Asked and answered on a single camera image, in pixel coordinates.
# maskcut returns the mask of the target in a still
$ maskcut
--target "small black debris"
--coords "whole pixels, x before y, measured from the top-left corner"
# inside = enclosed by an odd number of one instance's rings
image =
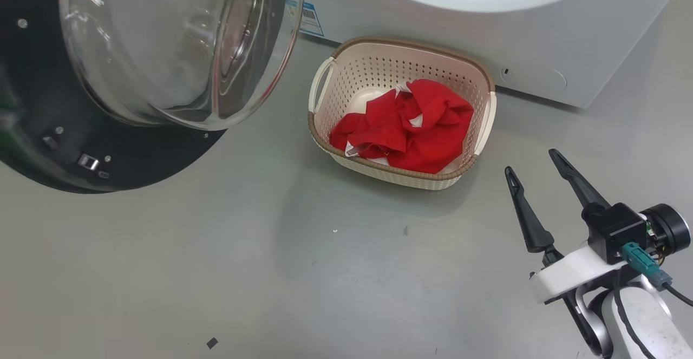
[[[212,337],[212,340],[207,342],[207,346],[212,349],[216,344],[218,343],[218,340],[216,337]]]

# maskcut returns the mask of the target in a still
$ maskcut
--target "basket handle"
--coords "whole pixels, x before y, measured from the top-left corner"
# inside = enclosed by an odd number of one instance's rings
[[[308,97],[308,111],[310,113],[317,113],[318,110],[320,110],[320,105],[322,104],[322,99],[325,97],[325,93],[327,91],[327,85],[329,85],[330,78],[332,78],[332,72],[334,72],[335,68],[337,68],[337,63],[335,62],[334,57],[327,58],[320,68],[317,68],[317,72],[315,73],[315,77],[312,78],[312,85],[310,85],[310,95]],[[315,94],[317,93],[317,86],[320,84],[322,81],[322,78],[324,77],[325,73],[327,72],[327,78],[325,79],[325,82],[322,83],[322,90],[320,91],[320,96],[317,97]]]
[[[477,138],[476,149],[474,150],[475,155],[479,155],[486,145],[488,140],[488,135],[491,134],[491,129],[493,128],[493,120],[495,119],[495,92],[491,91],[491,100],[488,101],[486,105],[486,111],[483,113],[483,121],[481,125],[481,130],[479,131],[479,137]]]

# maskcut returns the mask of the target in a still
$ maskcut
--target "woven basket rim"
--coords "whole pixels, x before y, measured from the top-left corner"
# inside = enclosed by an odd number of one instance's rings
[[[444,56],[449,56],[451,58],[455,58],[456,60],[464,61],[466,63],[470,63],[474,67],[478,68],[478,70],[482,73],[483,78],[485,78],[487,84],[488,84],[488,92],[492,93],[495,92],[495,83],[493,83],[493,78],[488,73],[488,70],[483,67],[483,65],[480,65],[476,60],[473,60],[472,58],[469,58],[468,56],[463,56],[460,55],[459,53],[454,53],[453,51],[450,50],[445,50],[442,48],[437,48],[434,46],[429,46],[429,45],[421,45],[420,43],[414,43],[411,41],[407,40],[399,40],[399,39],[393,39],[393,38],[384,38],[384,37],[372,37],[372,36],[366,36],[366,37],[359,37],[359,38],[354,38],[351,39],[345,43],[342,43],[342,45],[337,48],[334,53],[332,53],[333,58],[337,58],[341,53],[343,53],[344,50],[347,48],[358,45],[361,43],[376,43],[376,44],[381,44],[381,45],[396,45],[396,46],[404,46],[407,48],[412,48],[416,50],[423,50],[423,51],[431,51],[431,53],[438,53],[440,55]],[[427,174],[425,172],[417,172],[417,171],[409,171],[408,169],[401,169],[401,168],[396,168],[396,167],[390,167],[390,166],[384,166],[383,164],[378,164],[378,162],[373,162],[369,161],[367,159],[364,159],[363,157],[347,157],[346,154],[342,150],[339,150],[335,147],[332,147],[328,142],[326,142],[322,137],[317,132],[317,129],[315,127],[315,114],[312,112],[309,112],[309,130],[310,134],[312,134],[313,139],[317,144],[327,152],[330,152],[331,154],[337,155],[339,157],[343,157],[344,159],[351,160],[358,162],[361,165],[371,167],[373,169],[379,169],[379,171],[385,171],[385,172],[390,172],[392,174],[398,174],[398,175],[403,175],[407,177],[413,177],[416,179],[424,179],[424,180],[431,180],[431,181],[445,181],[445,180],[450,180],[450,179],[455,179],[456,177],[462,176],[465,172],[469,171],[469,169],[476,163],[478,159],[477,154],[472,154],[470,158],[462,164],[460,169],[457,169],[455,172],[450,172],[449,174]]]

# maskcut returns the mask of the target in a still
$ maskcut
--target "barcode sticker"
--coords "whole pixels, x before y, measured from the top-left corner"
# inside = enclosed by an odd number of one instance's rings
[[[295,17],[298,10],[298,3],[296,1],[286,0],[286,6],[289,14]],[[301,31],[315,36],[325,36],[325,34],[322,33],[322,26],[320,26],[320,21],[317,18],[315,6],[306,2],[304,2],[304,8],[301,13]]]

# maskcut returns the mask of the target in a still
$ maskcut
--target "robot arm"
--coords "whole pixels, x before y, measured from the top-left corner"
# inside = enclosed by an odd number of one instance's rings
[[[550,304],[562,299],[596,356],[693,358],[658,294],[664,288],[671,290],[667,286],[671,278],[659,270],[661,261],[651,257],[663,260],[690,245],[685,220],[665,204],[640,213],[624,204],[611,206],[560,152],[552,149],[549,155],[583,207],[589,238],[587,246],[563,256],[525,199],[515,172],[505,169],[527,251],[544,252],[544,268],[529,279],[537,300]],[[639,252],[635,255],[644,265],[635,263],[631,250]],[[599,294],[586,304],[585,294],[597,290]]]

